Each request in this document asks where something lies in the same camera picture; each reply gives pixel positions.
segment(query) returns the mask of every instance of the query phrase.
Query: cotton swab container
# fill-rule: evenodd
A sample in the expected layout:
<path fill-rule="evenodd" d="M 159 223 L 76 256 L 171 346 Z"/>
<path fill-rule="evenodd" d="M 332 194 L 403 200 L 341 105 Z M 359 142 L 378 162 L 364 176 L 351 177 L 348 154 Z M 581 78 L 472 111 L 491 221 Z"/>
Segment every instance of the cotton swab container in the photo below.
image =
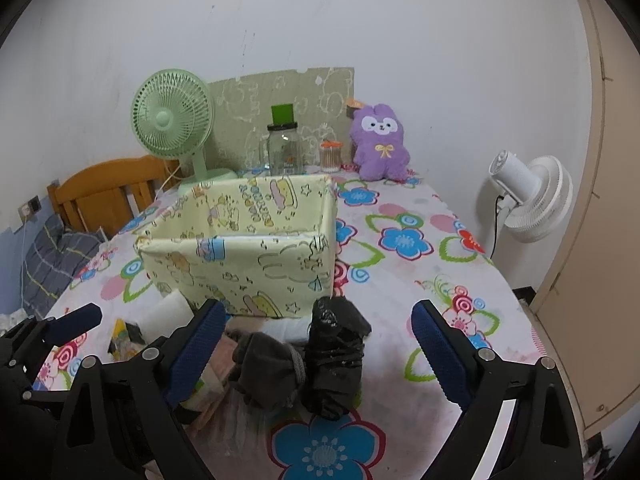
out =
<path fill-rule="evenodd" d="M 326 140 L 320 144 L 320 170 L 324 173 L 337 173 L 342 166 L 342 143 Z"/>

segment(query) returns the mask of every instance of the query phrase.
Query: wall socket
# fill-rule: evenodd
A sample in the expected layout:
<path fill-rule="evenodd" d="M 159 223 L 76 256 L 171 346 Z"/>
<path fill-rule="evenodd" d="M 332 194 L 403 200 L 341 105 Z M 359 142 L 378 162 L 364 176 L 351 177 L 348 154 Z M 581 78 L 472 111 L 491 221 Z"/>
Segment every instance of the wall socket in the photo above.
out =
<path fill-rule="evenodd" d="M 40 205 L 40 199 L 37 196 L 34 196 L 31 200 L 22 204 L 18 208 L 22 224 L 25 224 L 27 220 L 31 219 L 33 215 L 40 211 L 40 209 L 42 209 L 42 206 Z"/>

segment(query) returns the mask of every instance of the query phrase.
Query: yellow bow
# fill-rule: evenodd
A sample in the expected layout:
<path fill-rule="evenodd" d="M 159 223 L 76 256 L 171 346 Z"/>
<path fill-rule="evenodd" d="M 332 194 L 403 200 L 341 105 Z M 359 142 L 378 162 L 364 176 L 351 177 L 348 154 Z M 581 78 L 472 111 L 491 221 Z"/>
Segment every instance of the yellow bow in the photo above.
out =
<path fill-rule="evenodd" d="M 386 146 L 384 144 L 376 144 L 376 151 L 377 152 L 382 152 L 382 154 L 380 155 L 380 158 L 384 158 L 384 157 L 388 157 L 391 158 L 391 152 L 394 150 L 394 146 L 392 144 L 387 144 Z"/>

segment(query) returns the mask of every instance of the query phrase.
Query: glass jar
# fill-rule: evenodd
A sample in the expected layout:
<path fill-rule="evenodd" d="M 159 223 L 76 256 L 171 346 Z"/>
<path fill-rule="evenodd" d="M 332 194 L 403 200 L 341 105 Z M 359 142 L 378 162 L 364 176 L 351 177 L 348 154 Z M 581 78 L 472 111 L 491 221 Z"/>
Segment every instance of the glass jar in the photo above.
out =
<path fill-rule="evenodd" d="M 267 129 L 269 130 L 267 152 L 271 176 L 302 174 L 302 143 L 298 125 L 296 123 L 270 124 Z"/>

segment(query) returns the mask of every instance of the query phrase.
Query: fan base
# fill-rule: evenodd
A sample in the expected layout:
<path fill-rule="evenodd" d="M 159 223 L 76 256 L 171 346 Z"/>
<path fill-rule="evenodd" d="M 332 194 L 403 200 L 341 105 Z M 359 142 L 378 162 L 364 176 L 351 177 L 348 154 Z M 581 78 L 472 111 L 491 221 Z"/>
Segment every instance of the fan base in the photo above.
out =
<path fill-rule="evenodd" d="M 210 182 L 220 182 L 222 180 L 233 180 L 238 178 L 234 171 L 228 170 L 226 168 L 217 168 L 215 170 L 207 171 L 207 176 L 205 178 L 196 178 L 192 176 L 191 178 L 187 178 L 181 181 L 180 186 L 178 187 L 178 195 L 185 195 L 193 189 L 197 184 L 202 183 L 210 183 Z"/>

